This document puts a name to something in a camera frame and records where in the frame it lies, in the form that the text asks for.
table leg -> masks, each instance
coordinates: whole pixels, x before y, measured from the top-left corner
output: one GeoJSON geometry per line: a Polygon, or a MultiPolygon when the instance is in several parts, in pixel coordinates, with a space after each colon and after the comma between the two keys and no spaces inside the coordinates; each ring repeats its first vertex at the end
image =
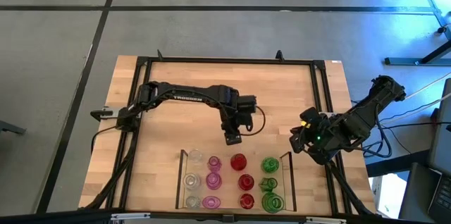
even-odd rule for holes
{"type": "Polygon", "coordinates": [[[424,58],[385,58],[389,66],[451,66],[451,59],[441,58],[451,52],[451,40],[424,58]]]}
{"type": "Polygon", "coordinates": [[[14,132],[16,134],[22,135],[25,133],[26,129],[17,127],[15,125],[12,125],[10,123],[4,122],[0,120],[0,131],[3,132],[14,132]]]}

wooden table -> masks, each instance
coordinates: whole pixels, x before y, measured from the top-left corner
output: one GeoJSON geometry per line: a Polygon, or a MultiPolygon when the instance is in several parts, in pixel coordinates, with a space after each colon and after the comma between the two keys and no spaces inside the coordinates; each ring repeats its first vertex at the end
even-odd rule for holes
{"type": "MultiPolygon", "coordinates": [[[[106,106],[127,105],[136,60],[136,56],[118,57],[106,106]]],[[[326,61],[326,70],[333,109],[335,112],[345,112],[351,107],[351,102],[342,64],[340,61],[326,61]]],[[[317,77],[319,89],[322,89],[319,72],[317,77]]],[[[281,156],[292,151],[288,141],[289,129],[299,125],[299,113],[314,106],[308,66],[153,62],[150,80],[199,87],[222,84],[238,89],[240,95],[256,95],[258,105],[266,113],[266,127],[258,135],[243,137],[241,144],[226,146],[218,111],[205,104],[166,101],[158,108],[144,113],[126,204],[126,209],[130,211],[190,211],[175,210],[181,149],[199,149],[209,154],[244,152],[248,158],[281,156]]],[[[325,107],[323,91],[320,90],[320,94],[325,107]]],[[[257,112],[253,118],[255,127],[259,127],[262,116],[257,112]]],[[[99,129],[111,127],[115,122],[103,120],[99,129]]],[[[119,136],[120,131],[110,130],[97,137],[80,206],[90,203],[111,177],[119,136]]],[[[375,211],[362,152],[343,152],[342,155],[347,181],[365,206],[375,211]]],[[[297,211],[281,211],[277,214],[329,216],[331,212],[324,167],[303,153],[293,154],[293,166],[297,211]]],[[[340,186],[336,181],[335,191],[339,210],[343,212],[340,186]]],[[[119,195],[117,189],[114,206],[118,205],[119,195]]],[[[257,212],[237,209],[233,213],[257,212]]]]}

concrete floor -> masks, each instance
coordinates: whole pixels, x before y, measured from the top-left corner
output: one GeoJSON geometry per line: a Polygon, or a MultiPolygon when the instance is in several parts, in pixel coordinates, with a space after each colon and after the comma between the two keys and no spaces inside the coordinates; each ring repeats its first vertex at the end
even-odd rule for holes
{"type": "MultiPolygon", "coordinates": [[[[102,5],[105,0],[0,0],[4,4],[102,5]]],[[[427,0],[113,0],[113,5],[429,6],[427,0]]],[[[99,12],[0,11],[0,119],[27,128],[0,134],[0,215],[33,212],[42,180],[69,109],[99,12]]],[[[387,56],[425,56],[446,42],[433,15],[312,12],[111,12],[102,35],[50,211],[77,208],[98,122],[117,55],[333,59],[343,62],[353,99],[385,74],[408,93],[450,68],[390,67],[387,56]]],[[[381,118],[441,96],[440,82],[409,101],[392,104],[381,118]]],[[[402,123],[427,119],[432,109],[402,123]]],[[[427,149],[429,127],[396,129],[411,151],[427,149]]],[[[368,143],[378,139],[374,130],[368,143]]],[[[393,157],[406,154],[393,140],[393,157]]],[[[367,163],[379,161],[368,158],[367,163]]]]}

clear acrylic holder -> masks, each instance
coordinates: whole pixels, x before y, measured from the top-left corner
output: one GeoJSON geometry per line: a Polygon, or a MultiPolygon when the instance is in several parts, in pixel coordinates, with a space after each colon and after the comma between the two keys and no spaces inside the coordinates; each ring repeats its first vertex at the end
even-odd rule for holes
{"type": "Polygon", "coordinates": [[[217,211],[221,209],[240,209],[247,213],[267,213],[262,205],[261,199],[265,192],[262,192],[259,186],[262,178],[277,179],[278,186],[273,189],[273,192],[281,196],[284,200],[284,211],[296,211],[296,194],[295,181],[292,168],[292,153],[289,151],[280,157],[272,156],[279,161],[279,169],[271,174],[265,173],[261,169],[261,162],[268,155],[258,155],[246,152],[236,154],[244,154],[247,159],[247,165],[244,170],[236,171],[230,165],[230,159],[233,154],[218,154],[202,151],[203,161],[196,163],[188,158],[188,153],[185,150],[180,151],[180,165],[178,171],[178,185],[177,195],[175,200],[175,209],[188,209],[186,205],[186,198],[189,196],[199,197],[201,202],[204,197],[215,196],[221,200],[221,205],[217,209],[206,209],[202,206],[198,209],[189,209],[190,211],[217,211]],[[211,190],[206,186],[206,176],[210,173],[207,167],[207,161],[211,156],[220,158],[222,166],[218,171],[221,176],[222,185],[217,190],[211,190]],[[183,178],[188,173],[198,174],[201,179],[201,185],[195,190],[188,190],[185,188],[183,178]],[[243,191],[238,187],[238,179],[241,175],[249,174],[254,178],[254,186],[249,191],[243,191]],[[240,205],[240,197],[242,194],[248,193],[254,197],[254,207],[252,209],[243,209],[240,205]]]}

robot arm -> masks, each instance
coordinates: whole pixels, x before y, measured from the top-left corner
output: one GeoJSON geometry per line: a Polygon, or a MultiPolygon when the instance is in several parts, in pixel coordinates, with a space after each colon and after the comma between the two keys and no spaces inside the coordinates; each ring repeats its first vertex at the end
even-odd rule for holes
{"type": "Polygon", "coordinates": [[[404,87],[391,77],[372,80],[368,96],[344,114],[319,114],[315,108],[302,112],[300,127],[291,129],[290,143],[295,153],[308,146],[307,153],[320,165],[325,165],[341,149],[352,151],[365,139],[378,122],[377,115],[392,101],[405,98],[404,87]]]}
{"type": "Polygon", "coordinates": [[[133,130],[137,126],[134,117],[138,113],[156,108],[169,99],[202,102],[217,108],[227,145],[241,143],[238,130],[240,125],[245,125],[247,131],[253,128],[251,114],[256,111],[255,96],[240,96],[236,89],[225,85],[203,88],[172,85],[167,82],[148,82],[141,85],[131,105],[119,111],[117,127],[124,131],[133,130]]]}

